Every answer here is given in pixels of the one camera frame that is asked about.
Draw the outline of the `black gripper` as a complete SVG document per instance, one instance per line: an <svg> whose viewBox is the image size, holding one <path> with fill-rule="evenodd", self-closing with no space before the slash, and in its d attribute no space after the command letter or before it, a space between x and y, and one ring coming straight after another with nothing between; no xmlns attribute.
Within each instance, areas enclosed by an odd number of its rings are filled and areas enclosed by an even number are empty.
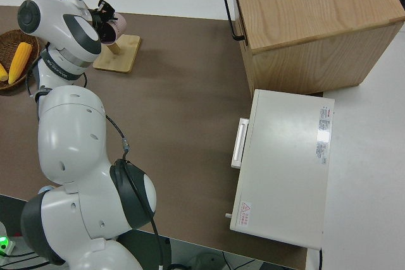
<svg viewBox="0 0 405 270"><path fill-rule="evenodd" d="M90 9L92 17L92 27L97 32L100 41L103 41L103 20L112 20L115 15L115 9L105 0L99 0L97 9Z"/></svg>

